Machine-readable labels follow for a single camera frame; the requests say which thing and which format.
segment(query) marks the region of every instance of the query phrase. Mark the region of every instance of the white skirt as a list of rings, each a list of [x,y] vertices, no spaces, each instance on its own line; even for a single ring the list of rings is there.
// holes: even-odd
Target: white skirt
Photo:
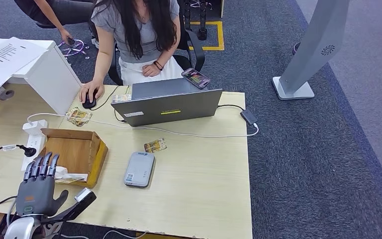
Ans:
[[[121,66],[121,78],[124,85],[132,86],[134,83],[182,78],[181,73],[183,69],[178,65],[173,56],[165,64],[163,71],[161,71],[159,75],[153,77],[143,76],[143,66],[151,65],[155,60],[144,63],[128,63],[123,62],[121,58],[119,58],[119,65]]]

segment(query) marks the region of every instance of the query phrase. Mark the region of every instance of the black chair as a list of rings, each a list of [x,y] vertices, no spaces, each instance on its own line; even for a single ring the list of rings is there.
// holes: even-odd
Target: black chair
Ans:
[[[36,25],[38,25],[40,28],[44,28],[44,29],[52,29],[52,28],[56,28],[55,25],[53,24],[46,24],[46,23],[41,23],[41,22],[36,22]]]
[[[181,38],[179,40],[178,49],[185,50],[188,53],[188,57],[181,56],[181,55],[174,55],[175,60],[177,61],[178,65],[183,69],[186,70],[188,68],[194,68],[197,71],[200,71],[203,67],[204,61],[205,61],[205,55],[203,48],[200,44],[200,41],[197,38],[197,35],[190,31],[185,29],[183,17],[184,17],[184,1],[178,0],[178,4],[180,6],[180,22],[181,22]],[[191,43],[192,47],[194,48],[195,53],[195,64],[193,65],[191,62],[191,51],[190,47],[188,46],[188,42]],[[123,82],[121,80],[121,76],[118,73],[118,70],[116,69],[117,60],[116,60],[116,46],[113,52],[113,58],[112,58],[112,64],[109,68],[109,77],[119,86],[123,85]]]

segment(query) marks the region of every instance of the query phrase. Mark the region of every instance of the desk surface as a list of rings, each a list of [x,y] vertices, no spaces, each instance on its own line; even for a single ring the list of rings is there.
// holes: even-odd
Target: desk surface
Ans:
[[[30,114],[52,112],[51,108],[26,85],[8,85],[15,90],[13,99],[0,101],[0,146],[25,143],[21,127]],[[114,86],[106,86],[105,99]],[[119,87],[116,94],[123,94]],[[245,106],[243,93],[225,92],[220,104]],[[78,128],[59,117],[46,119],[50,127],[93,130],[109,148],[100,178],[93,191],[97,200],[76,220],[77,223],[116,227],[190,238],[252,238],[251,202],[247,139],[196,138],[156,130],[122,129],[89,122]],[[107,103],[93,111],[92,119],[115,124],[113,108]],[[245,134],[246,125],[235,108],[220,108],[215,116],[155,125],[176,132],[208,135]],[[156,152],[156,163],[148,188],[123,184],[129,156],[143,151],[143,145],[163,137],[166,150]],[[0,200],[16,195],[22,179],[19,170],[22,151],[0,152]],[[61,210],[74,203],[81,188],[57,185],[55,195],[70,191]],[[6,213],[10,203],[0,205]]]

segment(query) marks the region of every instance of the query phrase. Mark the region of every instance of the gray carpet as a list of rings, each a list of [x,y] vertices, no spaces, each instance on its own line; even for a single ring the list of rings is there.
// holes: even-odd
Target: gray carpet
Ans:
[[[316,1],[297,2],[310,21]],[[330,66],[382,165],[382,0],[351,1],[343,48]]]
[[[58,39],[11,1],[0,6],[0,37]],[[330,66],[310,82],[311,100],[279,101],[271,84],[292,57],[306,27],[302,20],[294,0],[227,0],[225,51],[207,52],[202,70],[213,79],[211,88],[245,92],[247,108],[259,119],[260,134],[248,139],[254,238],[381,239],[382,168]],[[69,31],[87,38],[85,25]],[[70,61],[86,81],[94,60],[83,58]],[[103,235],[87,225],[63,230]]]

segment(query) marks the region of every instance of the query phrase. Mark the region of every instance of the bracelet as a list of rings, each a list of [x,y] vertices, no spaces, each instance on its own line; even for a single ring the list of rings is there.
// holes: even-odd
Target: bracelet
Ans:
[[[158,61],[154,61],[153,64],[157,67],[157,69],[159,69],[159,71],[163,71],[163,66]]]

